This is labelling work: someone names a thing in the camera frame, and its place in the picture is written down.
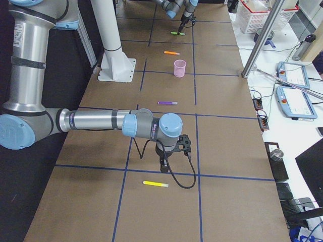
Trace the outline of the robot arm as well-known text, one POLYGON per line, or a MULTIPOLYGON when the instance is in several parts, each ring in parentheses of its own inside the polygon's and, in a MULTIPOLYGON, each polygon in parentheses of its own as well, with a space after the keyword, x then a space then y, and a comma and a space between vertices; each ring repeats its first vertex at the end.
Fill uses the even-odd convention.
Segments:
POLYGON ((196 17, 194 16, 195 9, 198 5, 198 0, 174 0, 174 1, 164 1, 164 0, 153 0, 153 2, 159 6, 166 12, 166 15, 173 19, 182 6, 185 7, 185 10, 181 17, 181 24, 179 26, 178 31, 175 33, 177 35, 182 34, 182 30, 185 25, 189 22, 192 22, 191 26, 194 26, 196 23, 196 17))
POLYGON ((15 20, 9 100, 1 115, 1 145, 30 147, 50 135, 71 130, 120 130, 125 136, 156 143, 160 170, 169 172, 169 156, 184 142, 182 120, 174 113, 155 117, 150 110, 70 111, 42 105, 49 31, 76 30, 77 1, 10 1, 15 20))

